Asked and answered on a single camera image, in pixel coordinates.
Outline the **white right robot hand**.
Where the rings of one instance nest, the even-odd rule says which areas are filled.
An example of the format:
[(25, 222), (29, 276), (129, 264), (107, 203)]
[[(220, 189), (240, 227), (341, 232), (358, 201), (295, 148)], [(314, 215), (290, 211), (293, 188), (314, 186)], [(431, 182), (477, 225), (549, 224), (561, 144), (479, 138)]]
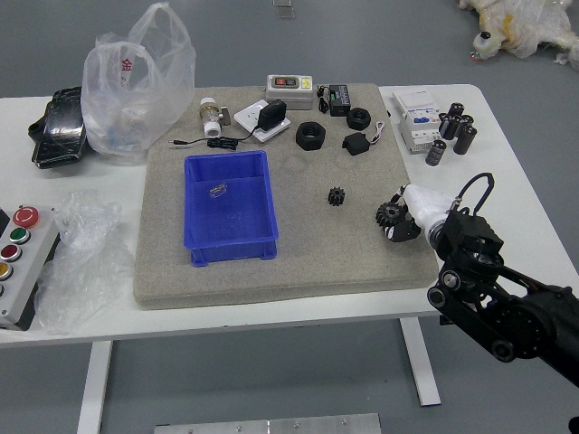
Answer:
[(423, 234), (434, 248), (447, 220), (453, 198), (438, 190), (408, 184), (386, 203), (384, 234), (392, 242), (405, 242)]

